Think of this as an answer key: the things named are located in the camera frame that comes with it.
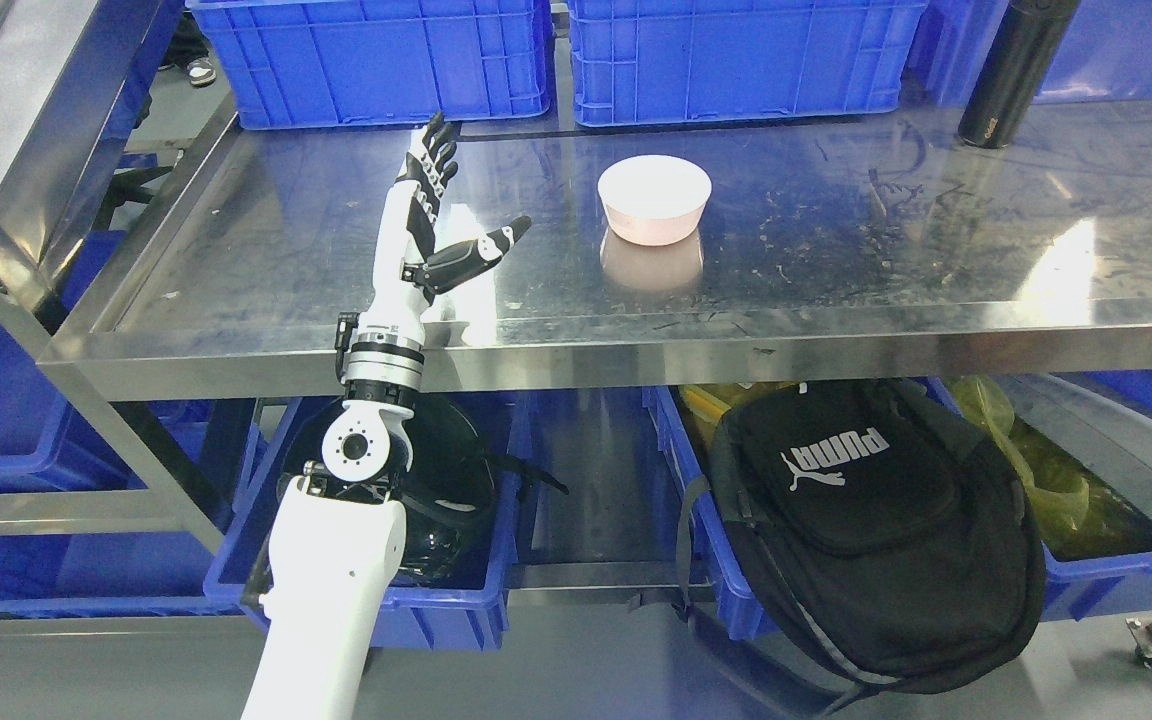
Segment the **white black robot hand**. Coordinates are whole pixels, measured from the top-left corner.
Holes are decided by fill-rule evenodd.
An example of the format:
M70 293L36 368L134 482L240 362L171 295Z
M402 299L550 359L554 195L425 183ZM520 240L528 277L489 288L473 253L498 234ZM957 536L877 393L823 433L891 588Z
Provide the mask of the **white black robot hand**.
M435 296L495 268L530 232L532 218L520 215L493 232L435 249L435 222L460 169L454 159L457 129L440 111L414 129L385 196L372 259L372 300L362 313L338 316L338 353L364 343L420 350L426 343L422 314Z

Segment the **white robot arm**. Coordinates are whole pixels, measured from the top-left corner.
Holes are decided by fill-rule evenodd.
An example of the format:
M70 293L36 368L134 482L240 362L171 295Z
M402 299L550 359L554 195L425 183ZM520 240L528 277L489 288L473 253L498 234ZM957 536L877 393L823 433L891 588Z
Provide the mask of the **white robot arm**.
M346 365L347 387L365 381L419 389L420 340L365 334ZM380 477L391 461L412 464L393 400L344 397L320 450L329 479L347 486ZM404 550L406 511L396 498L365 503L328 497L326 482L293 479L271 529L270 616L259 669L241 719L353 719L382 596Z

